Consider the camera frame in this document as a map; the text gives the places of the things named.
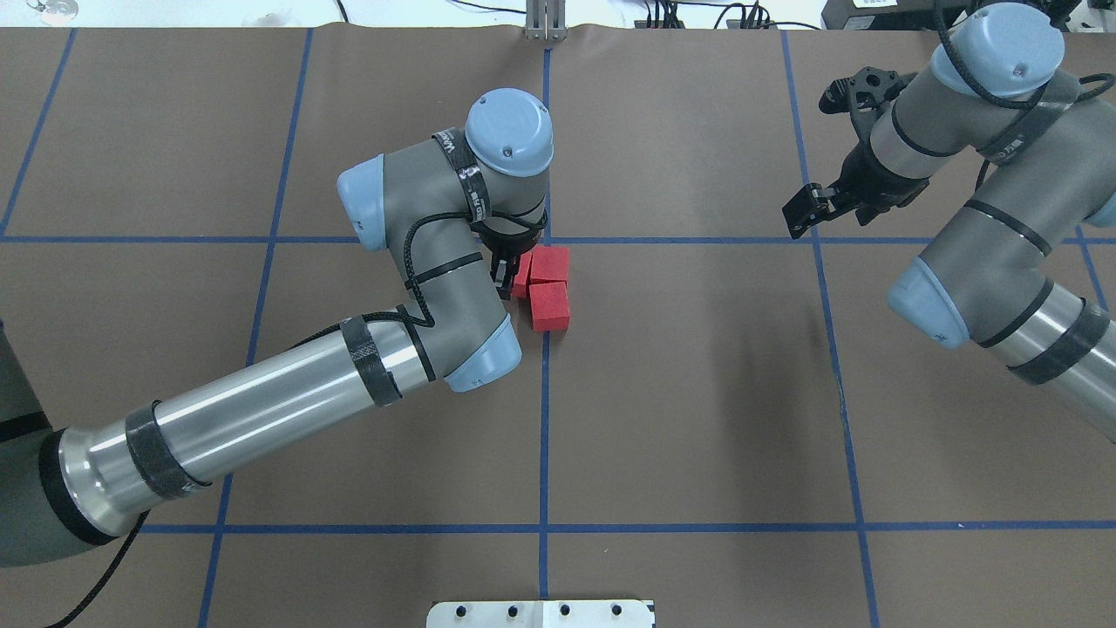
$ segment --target velcro strap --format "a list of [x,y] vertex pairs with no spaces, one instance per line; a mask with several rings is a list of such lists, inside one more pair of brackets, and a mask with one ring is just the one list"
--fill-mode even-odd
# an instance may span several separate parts
[[1027,110],[988,145],[977,152],[988,161],[1003,165],[1011,162],[1058,122],[1069,110],[1080,93],[1080,84],[1069,73],[1057,70],[1042,90],[1038,104]]
[[383,408],[403,399],[398,387],[395,386],[395,378],[384,368],[384,363],[379,359],[376,342],[372,340],[372,332],[368,331],[368,325],[364,319],[360,317],[345,319],[340,328],[353,366],[360,375],[360,380],[368,389],[373,403]]
[[132,455],[132,463],[140,477],[153,493],[164,500],[189,497],[210,485],[192,477],[171,454],[163,432],[155,421],[154,402],[133,410],[124,419],[124,437]]
[[1087,301],[1083,305],[1077,321],[1054,345],[1030,363],[1008,367],[1008,370],[1027,384],[1041,386],[1072,369],[1088,356],[1108,331],[1110,320],[1108,312],[1096,305]]
[[473,214],[470,221],[480,222],[491,218],[492,201],[489,199],[488,185],[484,183],[480,165],[477,164],[477,155],[465,141],[465,134],[453,126],[439,131],[433,137],[450,162],[450,167],[458,174],[461,190],[469,202],[469,211]]

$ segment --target silver metal tube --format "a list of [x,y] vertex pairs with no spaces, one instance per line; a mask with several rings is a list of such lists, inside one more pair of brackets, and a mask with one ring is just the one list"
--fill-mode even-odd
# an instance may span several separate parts
[[1039,388],[1075,407],[1116,443],[1116,323],[1108,325],[1100,342],[1080,363]]
[[1084,303],[1074,292],[1055,283],[1038,311],[1014,334],[989,348],[1008,367],[1018,367],[1046,351],[1077,321]]
[[[375,321],[368,330],[401,394],[426,384],[401,323]],[[163,402],[155,421],[179,465],[212,482],[373,406],[335,332]],[[59,456],[74,502],[106,534],[126,533],[136,514],[163,502],[132,461],[124,421],[97,432],[68,429]]]
[[[369,325],[401,393],[426,384],[402,325]],[[373,407],[335,332],[164,402],[155,417],[182,468],[203,482]]]

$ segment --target metal bracket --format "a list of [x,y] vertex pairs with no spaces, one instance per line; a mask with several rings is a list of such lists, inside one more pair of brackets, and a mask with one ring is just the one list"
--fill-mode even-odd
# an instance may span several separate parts
[[651,600],[441,602],[426,628],[654,628]]
[[528,39],[562,41],[566,32],[566,0],[527,0]]

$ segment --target white metal plate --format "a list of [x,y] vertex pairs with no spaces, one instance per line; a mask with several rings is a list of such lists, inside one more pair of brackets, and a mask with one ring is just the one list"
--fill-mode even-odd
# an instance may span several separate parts
[[650,600],[440,602],[426,628],[654,628]]

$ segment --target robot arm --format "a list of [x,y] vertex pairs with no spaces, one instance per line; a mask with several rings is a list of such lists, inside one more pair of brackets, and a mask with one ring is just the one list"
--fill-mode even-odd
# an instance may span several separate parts
[[[1083,220],[1116,224],[1116,162],[1097,158],[1116,145],[1116,107],[1080,98],[1078,79],[1057,69],[1060,33],[1026,4],[980,9],[952,42],[965,71],[1027,106],[978,97],[942,47],[910,83],[874,68],[846,79],[848,91],[835,83],[824,106],[847,96],[875,109],[862,119],[876,119],[858,126],[836,182],[808,185],[783,207],[791,236],[848,211],[864,224],[902,206],[975,147],[999,167],[891,288],[888,305],[946,348],[988,349],[1116,442],[1116,323],[1038,270]],[[866,89],[869,75],[891,94]]]
[[[510,373],[521,352],[493,278],[513,273],[546,223],[552,154],[546,107],[497,89],[464,133],[343,173],[360,241],[391,251],[415,300],[102,429],[52,433],[0,328],[0,567],[108,543],[141,513],[435,379],[464,393]],[[492,276],[472,231],[493,248]]]

